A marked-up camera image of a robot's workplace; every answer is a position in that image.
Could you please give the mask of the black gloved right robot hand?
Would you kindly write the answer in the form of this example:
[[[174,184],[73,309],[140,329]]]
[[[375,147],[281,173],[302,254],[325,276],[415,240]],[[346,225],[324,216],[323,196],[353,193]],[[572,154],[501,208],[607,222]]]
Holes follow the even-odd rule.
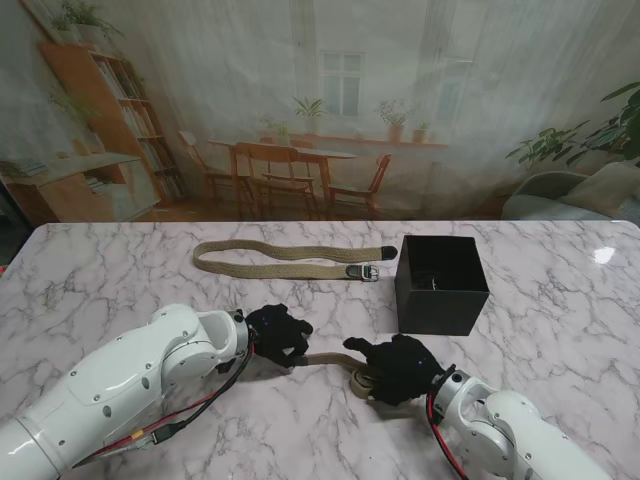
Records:
[[[396,334],[390,341],[372,344],[360,337],[343,342],[348,350],[363,354],[378,376],[367,397],[397,407],[426,395],[436,377],[445,373],[434,355],[417,339]]]

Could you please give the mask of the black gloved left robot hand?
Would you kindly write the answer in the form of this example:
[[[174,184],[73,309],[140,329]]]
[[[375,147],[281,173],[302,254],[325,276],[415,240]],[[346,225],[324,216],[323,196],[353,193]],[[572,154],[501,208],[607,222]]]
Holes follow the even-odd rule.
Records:
[[[265,305],[251,312],[246,323],[255,332],[255,353],[281,367],[294,367],[309,348],[312,325],[294,318],[284,304]]]

